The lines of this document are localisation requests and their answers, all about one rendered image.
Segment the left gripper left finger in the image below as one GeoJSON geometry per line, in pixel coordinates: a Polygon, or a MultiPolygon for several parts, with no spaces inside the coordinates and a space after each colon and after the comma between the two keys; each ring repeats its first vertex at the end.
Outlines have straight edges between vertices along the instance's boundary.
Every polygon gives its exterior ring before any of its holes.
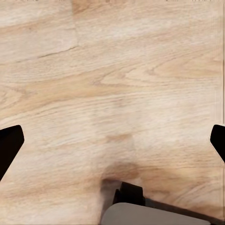
{"type": "Polygon", "coordinates": [[[24,143],[20,125],[0,130],[0,181],[24,143]]]}

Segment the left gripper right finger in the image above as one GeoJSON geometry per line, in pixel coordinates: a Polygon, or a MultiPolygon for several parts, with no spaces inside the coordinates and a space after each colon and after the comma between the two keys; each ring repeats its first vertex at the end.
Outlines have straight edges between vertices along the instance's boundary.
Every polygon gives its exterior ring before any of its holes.
{"type": "Polygon", "coordinates": [[[210,142],[219,153],[220,157],[225,162],[225,127],[221,125],[214,125],[211,136],[210,142]]]}

